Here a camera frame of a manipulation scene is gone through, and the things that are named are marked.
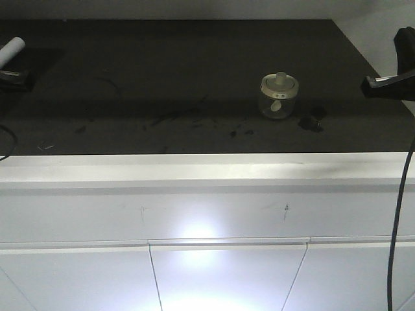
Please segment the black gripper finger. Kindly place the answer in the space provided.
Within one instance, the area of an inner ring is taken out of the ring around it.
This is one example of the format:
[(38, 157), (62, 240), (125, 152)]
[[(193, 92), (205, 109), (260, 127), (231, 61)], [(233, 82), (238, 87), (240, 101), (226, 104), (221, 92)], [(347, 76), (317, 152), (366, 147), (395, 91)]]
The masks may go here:
[(361, 90), (366, 98), (414, 100), (414, 71), (383, 78), (367, 76)]
[(394, 37), (399, 75), (414, 69), (414, 28), (400, 28)]
[(28, 71), (1, 70), (1, 92), (30, 92), (34, 83), (34, 77)]

